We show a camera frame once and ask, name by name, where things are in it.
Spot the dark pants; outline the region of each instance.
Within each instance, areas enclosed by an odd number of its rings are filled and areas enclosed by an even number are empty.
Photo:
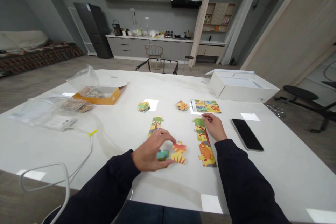
[[[115,224],[202,224],[197,211],[170,208],[127,200]]]

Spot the dark sleeve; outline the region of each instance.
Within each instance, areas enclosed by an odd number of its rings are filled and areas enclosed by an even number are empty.
[[[56,224],[99,223],[110,224],[121,210],[140,173],[129,150],[112,157],[84,186],[73,195]],[[58,211],[48,217],[50,223]]]
[[[275,202],[272,186],[232,139],[215,143],[217,162],[233,223],[290,223]]]

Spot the person's left hand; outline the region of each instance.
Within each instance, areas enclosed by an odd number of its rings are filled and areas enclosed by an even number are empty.
[[[156,154],[161,145],[167,140],[176,143],[175,138],[171,136],[168,130],[158,129],[154,131],[150,138],[132,152],[132,159],[136,168],[139,171],[156,171],[167,168],[168,165],[174,163],[171,159],[161,162],[156,159]]]

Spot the wooden floor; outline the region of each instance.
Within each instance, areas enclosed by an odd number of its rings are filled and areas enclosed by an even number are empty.
[[[140,61],[107,60],[82,56],[20,75],[0,78],[0,113],[25,102],[28,98],[33,98],[63,84],[67,78],[72,77],[77,71],[86,68],[86,64],[92,65],[95,69],[134,71],[140,63]],[[174,67],[174,65],[167,65],[166,72],[172,73]],[[204,77],[206,72],[214,68],[237,69],[237,67],[231,66],[198,63],[192,69],[192,72],[187,73],[181,71],[182,67],[179,67],[179,75],[199,77]],[[143,66],[139,71],[147,72],[148,69]],[[321,116],[293,104],[287,104],[284,109],[287,113],[284,123],[336,173],[336,123],[331,122],[328,129],[323,133],[312,134],[308,130],[320,126]],[[28,183],[34,187],[43,184],[34,180],[29,180]],[[63,203],[64,195],[64,188],[58,186],[25,194],[18,184],[17,175],[0,171],[0,223],[39,223],[50,211]],[[201,217],[204,224],[232,223],[228,215],[201,213]]]

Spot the sofa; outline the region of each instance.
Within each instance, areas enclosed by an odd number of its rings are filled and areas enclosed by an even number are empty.
[[[0,31],[0,77],[81,55],[83,52],[75,43],[50,40],[42,31]]]

